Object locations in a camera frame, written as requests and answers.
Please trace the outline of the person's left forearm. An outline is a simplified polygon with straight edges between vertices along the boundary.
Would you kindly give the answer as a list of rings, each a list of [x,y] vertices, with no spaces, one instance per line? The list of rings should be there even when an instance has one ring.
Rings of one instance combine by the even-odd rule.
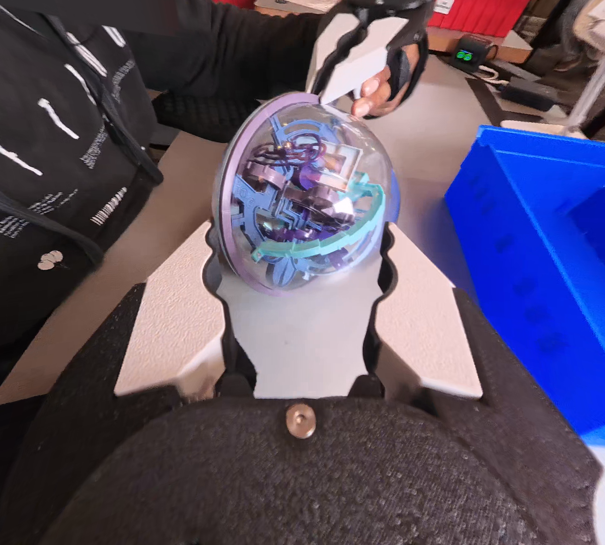
[[[320,14],[270,16],[198,0],[179,14],[175,35],[122,34],[149,89],[268,100],[304,90],[320,21]]]

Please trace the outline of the person's black printed jacket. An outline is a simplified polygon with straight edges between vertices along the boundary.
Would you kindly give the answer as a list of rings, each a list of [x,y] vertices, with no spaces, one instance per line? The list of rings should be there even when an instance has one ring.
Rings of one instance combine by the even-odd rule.
[[[163,176],[125,33],[1,7],[1,381]]]

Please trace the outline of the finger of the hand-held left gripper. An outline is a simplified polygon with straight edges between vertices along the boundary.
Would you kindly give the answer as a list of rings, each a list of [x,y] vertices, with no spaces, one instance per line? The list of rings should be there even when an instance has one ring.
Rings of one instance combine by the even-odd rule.
[[[307,92],[320,98],[328,75],[352,48],[368,40],[368,26],[352,13],[336,14],[314,43]]]
[[[387,65],[388,53],[386,41],[364,41],[352,48],[349,55],[329,73],[320,93],[320,103],[334,103],[346,95],[359,99],[364,83]]]

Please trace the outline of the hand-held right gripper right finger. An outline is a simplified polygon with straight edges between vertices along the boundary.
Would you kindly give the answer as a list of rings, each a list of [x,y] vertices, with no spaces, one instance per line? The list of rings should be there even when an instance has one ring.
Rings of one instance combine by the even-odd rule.
[[[462,399],[483,396],[465,327],[448,277],[396,224],[384,229],[385,291],[372,309],[377,339],[372,371],[387,400],[424,391]]]

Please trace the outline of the small black device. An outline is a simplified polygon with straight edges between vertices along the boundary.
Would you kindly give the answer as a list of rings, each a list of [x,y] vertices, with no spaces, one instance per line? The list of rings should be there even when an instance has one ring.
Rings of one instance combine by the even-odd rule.
[[[489,37],[465,34],[456,42],[448,63],[466,74],[478,74],[489,58],[495,57],[498,45]]]

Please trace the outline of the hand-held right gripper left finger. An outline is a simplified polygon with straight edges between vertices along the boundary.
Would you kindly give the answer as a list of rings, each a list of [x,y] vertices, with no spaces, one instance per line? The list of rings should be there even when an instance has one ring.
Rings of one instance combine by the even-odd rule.
[[[225,375],[254,391],[256,371],[217,295],[216,230],[198,227],[147,278],[115,383],[115,396],[172,387],[186,401],[214,398]]]

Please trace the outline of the blue plastic bin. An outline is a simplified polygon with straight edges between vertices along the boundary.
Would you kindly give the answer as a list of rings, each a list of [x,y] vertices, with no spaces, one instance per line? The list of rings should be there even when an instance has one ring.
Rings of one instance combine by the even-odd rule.
[[[604,446],[604,144],[480,126],[445,202],[484,315]]]

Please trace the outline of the clear maze ball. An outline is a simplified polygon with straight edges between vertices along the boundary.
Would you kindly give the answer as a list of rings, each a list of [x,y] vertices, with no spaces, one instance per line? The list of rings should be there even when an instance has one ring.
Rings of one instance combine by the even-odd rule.
[[[226,148],[212,199],[214,229],[233,273],[285,296],[373,257],[400,191],[365,122],[286,93],[261,105]]]

